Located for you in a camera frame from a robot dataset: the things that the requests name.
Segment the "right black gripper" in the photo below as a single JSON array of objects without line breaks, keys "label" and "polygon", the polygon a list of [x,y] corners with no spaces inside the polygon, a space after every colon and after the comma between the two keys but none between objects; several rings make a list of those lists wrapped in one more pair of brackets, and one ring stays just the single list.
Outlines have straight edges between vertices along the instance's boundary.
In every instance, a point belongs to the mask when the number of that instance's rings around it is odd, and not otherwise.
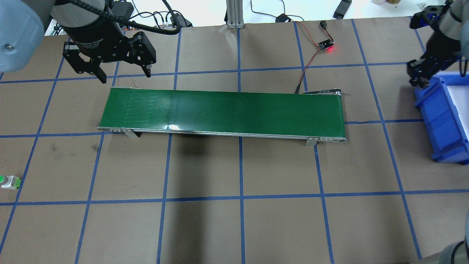
[{"label": "right black gripper", "polygon": [[427,88],[430,79],[440,71],[447,70],[462,57],[459,40],[442,33],[433,33],[426,50],[419,59],[407,62],[409,83],[413,87]]}]

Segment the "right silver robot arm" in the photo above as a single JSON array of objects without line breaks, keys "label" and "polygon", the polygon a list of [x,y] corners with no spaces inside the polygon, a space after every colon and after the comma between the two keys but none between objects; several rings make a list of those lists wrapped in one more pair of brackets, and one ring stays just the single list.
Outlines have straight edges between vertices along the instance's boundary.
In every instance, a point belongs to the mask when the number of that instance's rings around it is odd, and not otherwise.
[{"label": "right silver robot arm", "polygon": [[444,5],[429,5],[415,13],[409,28],[431,27],[432,35],[418,60],[407,62],[409,83],[426,89],[440,71],[459,63],[459,75],[468,74],[468,1],[446,0]]}]

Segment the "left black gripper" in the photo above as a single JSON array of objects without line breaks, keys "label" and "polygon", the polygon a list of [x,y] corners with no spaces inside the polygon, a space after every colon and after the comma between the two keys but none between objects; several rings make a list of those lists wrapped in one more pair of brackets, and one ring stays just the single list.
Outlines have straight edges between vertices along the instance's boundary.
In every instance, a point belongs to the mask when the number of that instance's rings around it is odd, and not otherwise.
[{"label": "left black gripper", "polygon": [[110,42],[103,37],[86,44],[66,41],[62,55],[76,73],[95,75],[102,84],[107,83],[107,75],[101,69],[101,63],[124,61],[139,65],[150,78],[151,67],[157,62],[156,50],[141,31],[133,37],[122,36]]}]

